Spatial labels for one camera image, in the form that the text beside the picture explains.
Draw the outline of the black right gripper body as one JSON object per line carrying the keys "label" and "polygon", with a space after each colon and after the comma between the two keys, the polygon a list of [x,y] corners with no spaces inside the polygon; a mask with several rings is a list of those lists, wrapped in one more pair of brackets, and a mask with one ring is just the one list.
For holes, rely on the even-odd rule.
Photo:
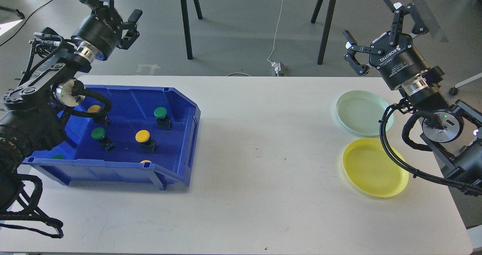
{"label": "black right gripper body", "polygon": [[398,90],[405,81],[429,70],[430,66],[414,47],[411,35],[398,34],[394,46],[390,46],[390,37],[389,32],[384,32],[372,42],[371,45],[382,52],[371,54],[369,64],[377,68],[390,90]]}

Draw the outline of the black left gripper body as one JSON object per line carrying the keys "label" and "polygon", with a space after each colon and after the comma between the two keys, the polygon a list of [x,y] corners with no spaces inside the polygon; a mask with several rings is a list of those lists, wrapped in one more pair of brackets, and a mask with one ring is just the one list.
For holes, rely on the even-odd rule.
{"label": "black left gripper body", "polygon": [[89,56],[106,61],[115,48],[128,50],[138,39],[137,23],[129,24],[115,9],[114,0],[79,0],[91,10],[72,35],[79,47],[90,50]]}

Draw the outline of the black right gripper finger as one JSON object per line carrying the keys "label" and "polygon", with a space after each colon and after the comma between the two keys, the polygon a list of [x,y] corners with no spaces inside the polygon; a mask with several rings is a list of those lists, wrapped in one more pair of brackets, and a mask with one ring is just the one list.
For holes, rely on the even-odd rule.
{"label": "black right gripper finger", "polygon": [[399,3],[393,4],[391,0],[383,1],[387,5],[389,10],[393,13],[393,22],[391,24],[388,41],[388,44],[391,47],[394,47],[397,44],[397,38],[398,35],[402,33],[403,19],[406,15],[410,15],[414,21],[414,26],[411,30],[411,36],[424,35],[429,31],[427,25],[425,24],[425,22],[423,22],[414,4],[410,3],[404,6]]}
{"label": "black right gripper finger", "polygon": [[375,47],[359,46],[348,30],[344,30],[343,35],[344,37],[346,37],[347,40],[347,52],[344,55],[344,59],[357,75],[366,75],[369,72],[370,67],[366,64],[360,64],[355,57],[356,53],[360,52],[371,55],[381,55],[383,52],[382,49],[376,49]]}

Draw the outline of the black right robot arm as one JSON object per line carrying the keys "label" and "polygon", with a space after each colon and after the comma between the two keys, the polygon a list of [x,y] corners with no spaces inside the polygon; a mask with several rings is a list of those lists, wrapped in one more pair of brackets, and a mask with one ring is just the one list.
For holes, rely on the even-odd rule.
{"label": "black right robot arm", "polygon": [[[372,41],[370,47],[359,46],[350,32],[343,32],[348,41],[344,58],[351,68],[358,75],[376,68],[387,86],[402,95],[398,103],[385,109],[379,121],[381,145],[388,157],[413,177],[457,188],[465,195],[480,195],[481,113],[460,99],[449,105],[439,92],[444,72],[438,66],[430,67],[413,44],[414,37],[429,31],[415,6],[383,1],[393,13],[393,22],[390,30]],[[402,140],[413,149],[434,152],[448,167],[442,177],[414,168],[391,148],[386,129],[396,110],[411,114],[402,129]],[[475,125],[475,139],[455,156],[444,143],[461,135],[465,121]]]}

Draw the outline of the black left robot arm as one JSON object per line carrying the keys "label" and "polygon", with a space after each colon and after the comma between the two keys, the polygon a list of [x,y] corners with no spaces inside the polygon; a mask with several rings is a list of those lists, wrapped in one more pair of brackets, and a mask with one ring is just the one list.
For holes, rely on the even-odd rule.
{"label": "black left robot arm", "polygon": [[31,228],[50,238],[64,236],[63,223],[49,217],[38,203],[43,183],[38,176],[18,173],[23,160],[35,151],[52,150],[67,140],[65,127],[71,116],[105,118],[112,103],[100,93],[85,88],[75,78],[88,73],[94,60],[105,61],[115,48],[127,50],[139,37],[135,9],[124,21],[114,0],[79,0],[91,9],[70,39],[51,28],[36,32],[30,41],[31,54],[19,85],[1,101],[1,226],[27,230],[7,221],[41,222],[55,234]]}

